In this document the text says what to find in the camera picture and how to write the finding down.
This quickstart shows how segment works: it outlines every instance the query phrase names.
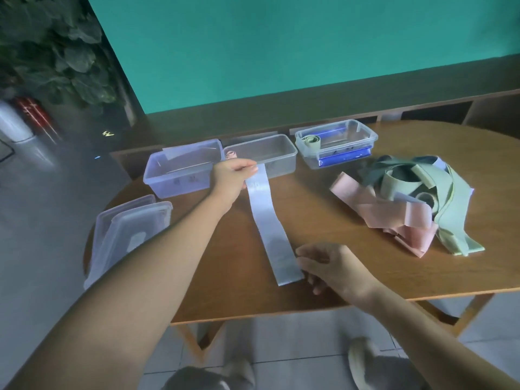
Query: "oval tabletop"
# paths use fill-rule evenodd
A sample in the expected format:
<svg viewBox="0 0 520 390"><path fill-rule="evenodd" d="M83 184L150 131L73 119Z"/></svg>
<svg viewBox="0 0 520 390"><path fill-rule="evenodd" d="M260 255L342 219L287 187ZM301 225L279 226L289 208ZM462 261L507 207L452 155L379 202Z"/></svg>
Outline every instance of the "oval tabletop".
<svg viewBox="0 0 520 390"><path fill-rule="evenodd" d="M276 214L294 248L308 242L346 244L384 284L409 300L520 290L520 140L496 132L441 122L375 124L373 155L438 155L475 188L465 231L486 250L451 255L437 240L418 258L363 220L329 191L336 176L359 162L310 170L297 156L296 172L270 179ZM152 190L139 178L107 208ZM171 197L172 224L207 190ZM88 268L92 233L84 255ZM332 291L315 296L300 281L278 287L242 191L209 242L172 324L328 309L345 303Z"/></svg>

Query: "teal wall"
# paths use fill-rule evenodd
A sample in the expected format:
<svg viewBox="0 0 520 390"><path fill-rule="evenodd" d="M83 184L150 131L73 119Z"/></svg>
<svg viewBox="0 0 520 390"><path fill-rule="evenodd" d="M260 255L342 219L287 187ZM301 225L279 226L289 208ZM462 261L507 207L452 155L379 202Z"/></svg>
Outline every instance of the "teal wall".
<svg viewBox="0 0 520 390"><path fill-rule="evenodd" d="M90 0L146 113L520 52L520 0Z"/></svg>

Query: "hand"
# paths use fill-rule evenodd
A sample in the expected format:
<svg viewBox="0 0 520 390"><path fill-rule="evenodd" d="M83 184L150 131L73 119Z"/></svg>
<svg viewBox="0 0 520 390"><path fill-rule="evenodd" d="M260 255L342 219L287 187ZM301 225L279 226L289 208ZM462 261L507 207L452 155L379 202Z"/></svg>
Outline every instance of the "hand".
<svg viewBox="0 0 520 390"><path fill-rule="evenodd" d="M320 242L296 249L300 267L309 273L314 294L330 286L345 301L368 311L374 294L385 286L345 245Z"/></svg>
<svg viewBox="0 0 520 390"><path fill-rule="evenodd" d="M245 189L245 180L256 174L256 161L246 158L231 158L213 166L213 190L227 212L235 202L240 190Z"/></svg>

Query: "shoe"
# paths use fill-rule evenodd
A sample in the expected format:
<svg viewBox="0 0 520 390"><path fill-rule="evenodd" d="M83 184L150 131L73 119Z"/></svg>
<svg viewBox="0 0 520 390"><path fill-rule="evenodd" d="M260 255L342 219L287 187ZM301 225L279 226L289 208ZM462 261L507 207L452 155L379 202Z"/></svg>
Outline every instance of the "shoe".
<svg viewBox="0 0 520 390"><path fill-rule="evenodd" d="M251 383L253 387L256 385L253 367L251 367L250 362L245 359L234 360L227 363L222 368L222 375L227 377L238 376Z"/></svg>
<svg viewBox="0 0 520 390"><path fill-rule="evenodd" d="M376 356L380 354L377 346L368 338L355 338L350 343L348 348L348 365L354 383L359 390L374 390L374 387L369 385L365 380L365 373L367 367L372 364Z"/></svg>

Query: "person's right arm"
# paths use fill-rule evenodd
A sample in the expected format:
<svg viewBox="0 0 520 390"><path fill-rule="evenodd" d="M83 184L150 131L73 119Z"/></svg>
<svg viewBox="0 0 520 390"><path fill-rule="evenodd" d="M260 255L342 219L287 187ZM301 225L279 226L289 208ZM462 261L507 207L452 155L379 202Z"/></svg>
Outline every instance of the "person's right arm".
<svg viewBox="0 0 520 390"><path fill-rule="evenodd" d="M345 245L309 244L296 249L296 254L315 294L330 286L345 301L373 315L434 390L520 390L520 383L379 282Z"/></svg>

